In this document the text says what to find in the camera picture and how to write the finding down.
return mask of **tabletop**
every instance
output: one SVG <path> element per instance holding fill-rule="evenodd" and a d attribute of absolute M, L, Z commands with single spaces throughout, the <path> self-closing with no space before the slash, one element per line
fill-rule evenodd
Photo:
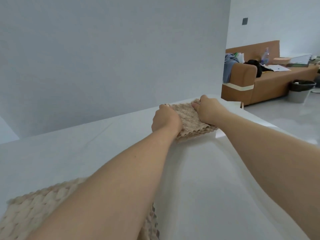
<path fill-rule="evenodd" d="M 218 99 L 231 112 L 281 131 Z M 149 135 L 157 109 L 0 145 L 0 215 L 10 198 L 90 176 Z M 260 188 L 222 131 L 171 146 L 154 205 L 162 240 L 308 239 Z"/>

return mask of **wall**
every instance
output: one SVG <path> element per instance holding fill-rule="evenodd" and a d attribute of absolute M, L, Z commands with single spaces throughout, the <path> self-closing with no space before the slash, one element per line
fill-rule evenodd
<path fill-rule="evenodd" d="M 231 0 L 226 47 L 280 40 L 281 55 L 320 54 L 319 10 L 319 0 Z"/>
<path fill-rule="evenodd" d="M 0 114 L 20 137 L 221 92 L 230 0 L 1 0 Z"/>
<path fill-rule="evenodd" d="M 0 144 L 19 140 L 19 137 L 12 131 L 3 118 L 0 117 Z"/>

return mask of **sofa backrest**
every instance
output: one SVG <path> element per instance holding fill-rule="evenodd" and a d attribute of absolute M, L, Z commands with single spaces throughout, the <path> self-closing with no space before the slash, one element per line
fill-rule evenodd
<path fill-rule="evenodd" d="M 274 58 L 280 57 L 280 41 L 274 40 L 259 44 L 251 44 L 236 48 L 226 49 L 226 53 L 244 53 L 244 60 L 261 60 L 262 55 L 266 51 L 266 48 L 269 48 L 269 61 L 272 61 Z"/>

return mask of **tiled floor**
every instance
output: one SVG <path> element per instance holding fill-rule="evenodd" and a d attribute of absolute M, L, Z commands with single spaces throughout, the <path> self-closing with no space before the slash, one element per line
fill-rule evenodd
<path fill-rule="evenodd" d="M 311 93 L 305 104 L 278 98 L 244 108 L 281 129 L 320 146 L 320 94 Z"/>

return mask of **person's left arm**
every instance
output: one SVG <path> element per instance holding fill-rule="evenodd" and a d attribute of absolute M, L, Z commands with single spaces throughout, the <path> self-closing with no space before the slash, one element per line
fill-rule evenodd
<path fill-rule="evenodd" d="M 181 129 L 178 114 L 160 105 L 153 133 L 103 165 L 28 240 L 136 240 L 154 200 L 168 149 Z"/>

